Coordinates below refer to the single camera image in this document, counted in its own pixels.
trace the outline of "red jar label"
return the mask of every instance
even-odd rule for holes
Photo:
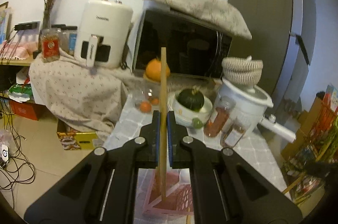
[[[57,38],[48,38],[42,41],[43,57],[59,55],[59,40]]]

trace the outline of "wooden shelf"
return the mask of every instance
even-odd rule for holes
[[[0,59],[0,65],[1,65],[1,62],[2,62],[2,65],[26,66],[26,67],[28,67],[33,62],[33,56],[30,55],[27,59],[24,59],[24,60],[12,59],[9,62],[9,64],[7,64],[8,59],[3,59],[2,61]]]
[[[2,93],[2,92],[0,92],[0,97],[4,97],[4,98],[10,99],[10,97],[8,96],[8,94]],[[35,104],[35,101],[34,100],[28,100],[28,101],[26,101],[24,103],[33,103],[33,104]]]

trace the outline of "white rice cooker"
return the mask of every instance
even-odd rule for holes
[[[293,131],[290,131],[276,123],[275,116],[270,115],[268,118],[264,117],[266,109],[268,107],[273,107],[273,102],[271,97],[258,86],[248,87],[243,85],[234,85],[223,78],[223,84],[219,89],[215,105],[222,96],[230,97],[236,102],[235,108],[230,113],[230,117],[225,123],[223,129],[226,130],[230,127],[232,120],[235,120],[236,117],[245,116],[245,118],[251,122],[245,136],[252,133],[257,124],[261,124],[289,142],[293,142],[296,139],[296,135]]]

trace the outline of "red box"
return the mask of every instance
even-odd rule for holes
[[[41,116],[41,107],[32,103],[19,103],[10,100],[11,109],[14,114],[38,121]]]

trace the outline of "refrigerator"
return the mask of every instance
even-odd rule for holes
[[[234,37],[229,56],[263,60],[258,86],[273,99],[279,123],[299,98],[311,64],[315,42],[314,0],[229,0],[243,15],[252,40]]]

